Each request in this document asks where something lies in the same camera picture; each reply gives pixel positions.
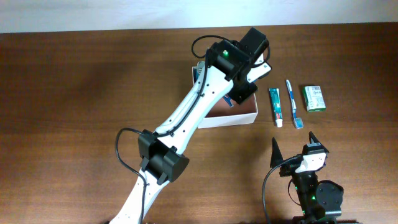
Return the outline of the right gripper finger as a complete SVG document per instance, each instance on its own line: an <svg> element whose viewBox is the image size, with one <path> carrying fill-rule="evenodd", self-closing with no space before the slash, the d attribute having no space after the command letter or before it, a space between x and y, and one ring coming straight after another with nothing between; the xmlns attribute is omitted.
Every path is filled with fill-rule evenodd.
<svg viewBox="0 0 398 224"><path fill-rule="evenodd" d="M284 161L281 151L279 149L279 145L275 138L272 138L272 153L271 153L271 161L270 168L275 168L280 165Z"/></svg>
<svg viewBox="0 0 398 224"><path fill-rule="evenodd" d="M308 146L320 146L320 141L316 138L312 131L309 132L309 143Z"/></svg>

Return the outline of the blue disposable razor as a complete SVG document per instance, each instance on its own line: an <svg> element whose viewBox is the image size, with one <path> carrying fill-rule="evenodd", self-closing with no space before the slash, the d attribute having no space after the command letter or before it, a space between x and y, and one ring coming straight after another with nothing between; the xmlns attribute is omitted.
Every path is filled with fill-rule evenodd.
<svg viewBox="0 0 398 224"><path fill-rule="evenodd" d="M232 99L231 99L228 95L225 95L225 96L223 97L223 99L224 99L225 102L229 105L230 108L232 108L232 107L234 106L233 103L232 103Z"/></svg>

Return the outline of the blue Listerine mouthwash bottle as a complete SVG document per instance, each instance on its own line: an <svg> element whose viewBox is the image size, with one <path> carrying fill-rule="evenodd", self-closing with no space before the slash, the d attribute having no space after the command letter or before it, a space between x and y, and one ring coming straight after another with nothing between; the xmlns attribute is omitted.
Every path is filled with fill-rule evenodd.
<svg viewBox="0 0 398 224"><path fill-rule="evenodd" d="M205 61L199 61L195 68L193 68L193 80L196 82L201 74L201 71L205 67Z"/></svg>

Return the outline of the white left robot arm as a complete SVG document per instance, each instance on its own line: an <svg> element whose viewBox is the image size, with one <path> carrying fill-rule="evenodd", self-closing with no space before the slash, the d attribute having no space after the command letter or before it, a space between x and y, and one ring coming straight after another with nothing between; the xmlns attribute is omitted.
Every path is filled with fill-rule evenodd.
<svg viewBox="0 0 398 224"><path fill-rule="evenodd" d="M271 71L269 40L250 28L240 40L221 38L200 57L204 64L192 89L175 111L155 131L138 132L140 169L122 209L111 223L142 223L158 194L177 180L189 159L187 144L212 107L228 95L242 104L256 91L255 81Z"/></svg>

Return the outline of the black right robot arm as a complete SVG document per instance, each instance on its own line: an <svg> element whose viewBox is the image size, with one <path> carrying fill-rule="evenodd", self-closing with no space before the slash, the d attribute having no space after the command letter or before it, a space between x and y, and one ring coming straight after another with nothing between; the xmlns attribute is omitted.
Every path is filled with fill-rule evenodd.
<svg viewBox="0 0 398 224"><path fill-rule="evenodd" d="M303 146L302 152L288 159L282 157L276 139L272 139L270 168L262 184L262 204L266 220L269 218L265 191L270 175L279 169L281 177L289 177L289 185L295 186L298 196L297 205L302 210L301 216L293 217L292 223L357 223L357 220L339 220L342 215L344 188L330 180L318 180L317 172L326 166L329 150L309 133L309 143Z"/></svg>

